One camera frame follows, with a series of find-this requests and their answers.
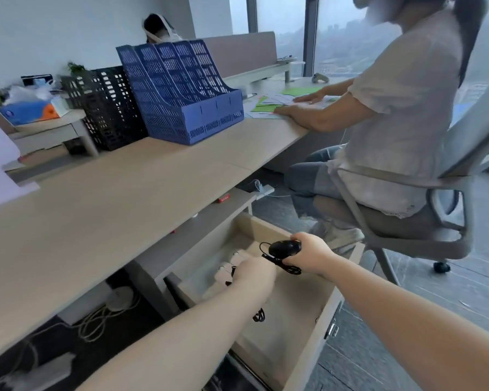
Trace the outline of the person's right hand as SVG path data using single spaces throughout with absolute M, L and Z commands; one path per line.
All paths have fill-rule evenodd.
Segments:
M 320 237 L 299 232 L 291 236 L 291 240 L 297 240 L 301 243 L 301 251 L 296 256 L 306 256 L 308 269 L 302 269 L 302 272 L 326 276 L 329 266 L 332 264 L 336 255 Z

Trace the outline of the person's left hand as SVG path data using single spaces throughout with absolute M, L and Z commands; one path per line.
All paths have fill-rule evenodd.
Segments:
M 247 312 L 260 309 L 271 295 L 276 276 L 276 266 L 263 257 L 252 257 L 247 263 L 247 281 L 241 287 L 230 287 L 233 303 Z

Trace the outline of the black wired computer mouse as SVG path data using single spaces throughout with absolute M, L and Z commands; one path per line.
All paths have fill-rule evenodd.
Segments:
M 272 262 L 280 269 L 291 275 L 301 275 L 300 268 L 283 263 L 284 259 L 295 256 L 301 251 L 300 241 L 283 240 L 275 243 L 261 242 L 259 244 L 259 249 L 263 258 Z

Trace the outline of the person's right forearm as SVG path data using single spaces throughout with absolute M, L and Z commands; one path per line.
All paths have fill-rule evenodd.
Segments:
M 324 260 L 345 307 L 320 365 L 351 391 L 489 391 L 489 332 L 380 276 Z

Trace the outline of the person's left forearm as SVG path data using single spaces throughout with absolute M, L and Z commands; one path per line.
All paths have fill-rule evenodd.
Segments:
M 76 391 L 201 391 L 272 289 L 235 281 L 116 355 Z

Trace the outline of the white power adapters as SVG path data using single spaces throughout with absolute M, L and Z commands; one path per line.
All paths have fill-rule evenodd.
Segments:
M 220 285 L 227 287 L 233 283 L 233 276 L 236 268 L 245 260 L 252 256 L 245 250 L 239 250 L 232 253 L 229 260 L 222 262 L 215 273 L 214 280 Z

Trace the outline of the open beige wooden drawer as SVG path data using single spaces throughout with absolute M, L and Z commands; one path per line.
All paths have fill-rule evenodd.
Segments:
M 218 266 L 233 252 L 261 256 L 261 242 L 289 239 L 290 233 L 249 214 L 234 219 L 236 232 L 222 249 L 187 280 L 179 292 L 188 307 L 225 290 L 215 282 Z M 254 391 L 303 391 L 325 342 L 338 330 L 335 314 L 344 299 L 336 286 L 312 275 L 278 269 L 262 322 L 249 321 L 226 359 Z

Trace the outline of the white power strip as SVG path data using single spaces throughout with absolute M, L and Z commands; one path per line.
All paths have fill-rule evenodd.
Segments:
M 255 188 L 255 200 L 258 201 L 264 197 L 268 197 L 274 193 L 275 188 L 269 184 L 262 184 L 260 180 L 255 179 L 252 182 L 253 187 Z

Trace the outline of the round white device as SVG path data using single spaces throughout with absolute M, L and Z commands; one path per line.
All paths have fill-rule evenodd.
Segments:
M 105 301 L 105 307 L 112 313 L 130 309 L 134 301 L 134 291 L 129 286 L 113 289 Z

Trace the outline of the green paper sheets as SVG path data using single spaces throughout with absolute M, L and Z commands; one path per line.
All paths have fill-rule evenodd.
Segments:
M 245 109 L 248 113 L 271 113 L 276 108 L 291 104 L 296 97 L 313 94 L 319 91 L 316 86 L 312 87 L 295 87 L 284 90 L 280 93 L 261 95 L 259 99 L 250 105 L 246 105 Z

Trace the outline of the blue plastic file rack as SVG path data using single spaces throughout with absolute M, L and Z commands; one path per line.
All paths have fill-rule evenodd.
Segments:
M 244 120 L 202 39 L 116 50 L 149 137 L 191 146 Z

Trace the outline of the beige desk shelf riser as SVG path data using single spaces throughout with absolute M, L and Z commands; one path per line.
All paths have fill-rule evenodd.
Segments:
M 61 118 L 18 125 L 15 127 L 16 132 L 8 134 L 8 137 L 16 144 L 22 156 L 78 138 L 90 156 L 99 157 L 96 145 L 83 123 L 85 117 L 84 110 L 73 109 Z
M 271 79 L 278 75 L 281 76 L 280 80 L 285 83 L 292 83 L 296 78 L 292 77 L 292 68 L 294 66 L 301 66 L 304 68 L 305 61 L 297 61 L 296 58 L 281 58 L 277 60 L 277 64 L 262 67 L 260 69 L 254 69 L 248 72 L 242 72 L 226 78 L 222 78 L 223 82 L 230 87 L 241 87 L 261 80 Z

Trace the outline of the white power brick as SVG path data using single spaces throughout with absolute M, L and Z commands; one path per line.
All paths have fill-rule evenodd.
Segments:
M 8 391 L 45 391 L 71 375 L 75 357 L 68 352 L 30 372 L 13 372 L 6 375 L 2 384 Z

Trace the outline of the blue and orange tissue box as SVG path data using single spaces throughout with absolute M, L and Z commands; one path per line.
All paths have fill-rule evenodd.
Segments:
M 58 119 L 70 111 L 67 101 L 60 96 L 0 106 L 0 113 L 13 126 Z

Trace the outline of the dark window frame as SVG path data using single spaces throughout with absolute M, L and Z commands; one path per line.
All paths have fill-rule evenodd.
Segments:
M 249 33 L 274 32 L 278 57 L 294 56 L 313 74 L 319 0 L 246 0 Z

